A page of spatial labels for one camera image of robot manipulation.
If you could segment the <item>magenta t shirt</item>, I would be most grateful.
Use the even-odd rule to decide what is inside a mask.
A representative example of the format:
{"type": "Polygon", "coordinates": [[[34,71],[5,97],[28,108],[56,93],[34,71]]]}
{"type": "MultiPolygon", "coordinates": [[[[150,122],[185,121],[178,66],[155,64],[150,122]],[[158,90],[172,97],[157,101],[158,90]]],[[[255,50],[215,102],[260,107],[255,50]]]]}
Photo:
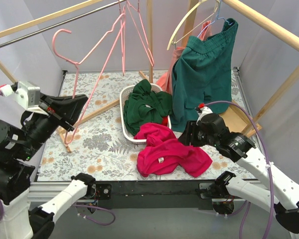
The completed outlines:
{"type": "Polygon", "coordinates": [[[187,174],[196,178],[212,164],[212,159],[205,151],[183,145],[170,128],[161,124],[142,125],[134,139],[147,141],[137,157],[137,170],[143,177],[170,174],[181,166],[187,174]]]}

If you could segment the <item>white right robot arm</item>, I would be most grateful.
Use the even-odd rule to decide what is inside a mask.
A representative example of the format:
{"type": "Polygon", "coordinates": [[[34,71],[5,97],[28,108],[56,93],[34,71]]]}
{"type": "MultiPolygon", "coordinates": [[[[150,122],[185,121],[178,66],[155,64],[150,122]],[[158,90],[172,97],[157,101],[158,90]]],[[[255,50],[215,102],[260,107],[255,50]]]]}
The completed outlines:
{"type": "Polygon", "coordinates": [[[184,145],[209,145],[224,157],[249,171],[264,188],[244,181],[234,173],[223,172],[211,185],[199,192],[205,197],[245,199],[270,212],[286,230],[299,234],[299,184],[280,169],[266,162],[266,157],[246,136],[231,132],[223,118],[206,114],[198,121],[188,121],[178,139],[184,145]]]}

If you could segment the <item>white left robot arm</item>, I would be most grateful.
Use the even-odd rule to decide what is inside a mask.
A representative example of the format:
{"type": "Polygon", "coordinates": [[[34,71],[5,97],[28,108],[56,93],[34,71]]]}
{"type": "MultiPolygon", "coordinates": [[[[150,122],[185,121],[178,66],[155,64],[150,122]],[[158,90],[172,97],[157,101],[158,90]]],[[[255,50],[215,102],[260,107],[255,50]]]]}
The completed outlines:
{"type": "Polygon", "coordinates": [[[41,113],[26,110],[21,128],[0,120],[0,239],[46,239],[60,216],[81,198],[95,196],[95,178],[80,173],[47,203],[30,209],[28,194],[34,166],[27,162],[58,127],[74,129],[87,102],[84,94],[52,97],[41,94],[41,113]]]}

